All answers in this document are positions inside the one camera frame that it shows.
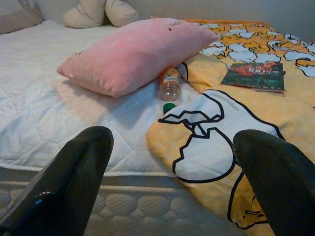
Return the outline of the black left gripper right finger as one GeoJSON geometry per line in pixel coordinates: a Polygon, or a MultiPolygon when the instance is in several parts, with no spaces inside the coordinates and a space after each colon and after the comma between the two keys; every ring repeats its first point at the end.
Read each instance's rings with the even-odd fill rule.
{"type": "Polygon", "coordinates": [[[315,165],[295,145],[259,130],[242,130],[233,152],[277,236],[315,234],[315,165]]]}

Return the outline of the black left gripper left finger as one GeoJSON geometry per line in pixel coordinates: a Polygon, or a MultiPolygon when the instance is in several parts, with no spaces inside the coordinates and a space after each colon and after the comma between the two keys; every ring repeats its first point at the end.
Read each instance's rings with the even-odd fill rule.
{"type": "Polygon", "coordinates": [[[82,236],[113,150],[111,130],[84,129],[37,173],[0,220],[2,236],[82,236]]]}

